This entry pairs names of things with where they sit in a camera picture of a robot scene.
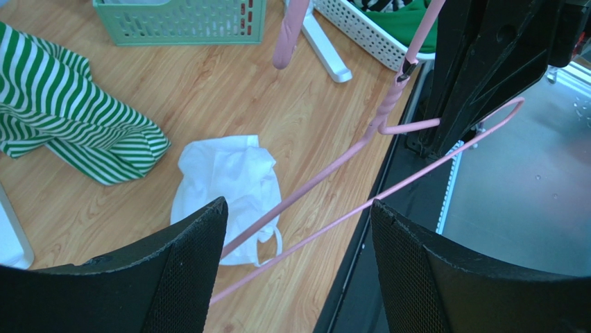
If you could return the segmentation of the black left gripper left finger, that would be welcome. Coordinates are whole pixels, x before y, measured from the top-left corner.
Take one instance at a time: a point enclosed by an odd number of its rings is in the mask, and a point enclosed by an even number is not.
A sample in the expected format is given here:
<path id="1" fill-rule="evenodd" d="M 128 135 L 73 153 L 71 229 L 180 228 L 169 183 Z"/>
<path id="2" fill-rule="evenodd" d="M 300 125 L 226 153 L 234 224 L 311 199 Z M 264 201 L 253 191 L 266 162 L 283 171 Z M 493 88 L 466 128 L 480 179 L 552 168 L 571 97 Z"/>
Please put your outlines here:
<path id="1" fill-rule="evenodd" d="M 228 219 L 222 197 L 81 265 L 1 267 L 2 332 L 202 332 Z"/>

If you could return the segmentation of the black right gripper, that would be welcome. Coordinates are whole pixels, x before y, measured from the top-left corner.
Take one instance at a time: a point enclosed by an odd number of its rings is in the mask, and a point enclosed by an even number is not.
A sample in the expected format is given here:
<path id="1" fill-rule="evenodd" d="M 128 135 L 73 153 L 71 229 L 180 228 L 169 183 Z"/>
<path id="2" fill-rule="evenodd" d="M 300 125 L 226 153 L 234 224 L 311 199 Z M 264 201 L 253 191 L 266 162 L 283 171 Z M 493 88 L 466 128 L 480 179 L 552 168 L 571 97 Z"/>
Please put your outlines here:
<path id="1" fill-rule="evenodd" d="M 590 1 L 446 1 L 436 57 L 414 120 L 439 118 L 411 133 L 422 158 L 445 155 L 491 112 L 590 51 Z"/>

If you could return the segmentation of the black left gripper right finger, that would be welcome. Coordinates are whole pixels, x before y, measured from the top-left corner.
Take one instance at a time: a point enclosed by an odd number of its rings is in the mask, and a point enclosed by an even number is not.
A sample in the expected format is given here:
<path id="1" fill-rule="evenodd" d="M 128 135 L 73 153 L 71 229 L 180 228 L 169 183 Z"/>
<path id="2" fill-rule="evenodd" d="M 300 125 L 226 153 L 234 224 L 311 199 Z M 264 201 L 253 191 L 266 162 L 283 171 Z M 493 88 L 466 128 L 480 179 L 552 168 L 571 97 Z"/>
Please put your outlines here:
<path id="1" fill-rule="evenodd" d="M 448 332 L 589 332 L 590 279 L 509 264 L 421 236 Z"/>

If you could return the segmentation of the white tank top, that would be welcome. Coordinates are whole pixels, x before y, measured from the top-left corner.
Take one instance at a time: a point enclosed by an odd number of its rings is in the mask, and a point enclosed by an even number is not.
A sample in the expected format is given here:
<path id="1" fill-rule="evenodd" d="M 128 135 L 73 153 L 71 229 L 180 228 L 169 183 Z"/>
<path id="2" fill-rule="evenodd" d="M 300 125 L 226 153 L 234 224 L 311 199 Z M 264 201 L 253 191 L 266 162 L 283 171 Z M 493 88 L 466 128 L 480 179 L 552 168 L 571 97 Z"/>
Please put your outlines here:
<path id="1" fill-rule="evenodd" d="M 215 198 L 224 197 L 228 220 L 224 243 L 246 231 L 281 200 L 274 157 L 258 135 L 233 135 L 187 144 L 179 157 L 182 180 L 171 208 L 177 223 Z"/>

